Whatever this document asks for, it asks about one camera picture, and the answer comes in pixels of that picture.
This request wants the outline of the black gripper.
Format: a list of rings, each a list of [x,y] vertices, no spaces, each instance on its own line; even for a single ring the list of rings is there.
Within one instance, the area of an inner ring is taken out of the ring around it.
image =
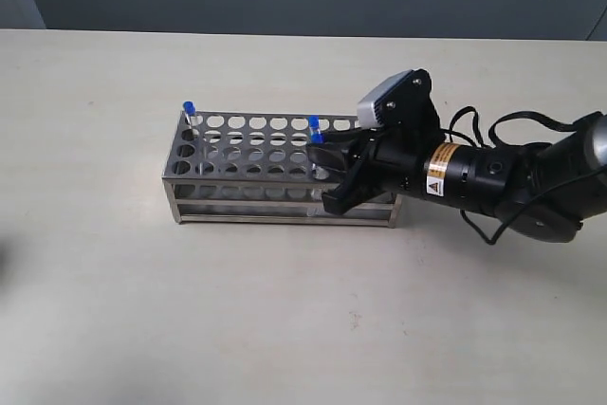
[[[406,134],[400,128],[325,132],[307,144],[307,157],[340,185],[322,194],[323,208],[345,215],[384,193],[397,193],[457,210],[494,213],[515,171],[512,148],[447,142],[442,129]]]

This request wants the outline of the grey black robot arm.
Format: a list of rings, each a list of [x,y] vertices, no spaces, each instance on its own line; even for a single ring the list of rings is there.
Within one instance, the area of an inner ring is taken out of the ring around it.
[[[489,245],[506,230],[548,243],[572,241],[584,220],[606,211],[606,117],[591,113],[570,124],[537,112],[505,120],[534,120],[562,132],[555,143],[512,145],[489,135],[470,138],[437,121],[413,129],[401,125],[325,132],[306,146],[307,157],[338,183],[323,192],[326,212],[344,215],[391,193],[451,207],[470,219],[499,221]]]

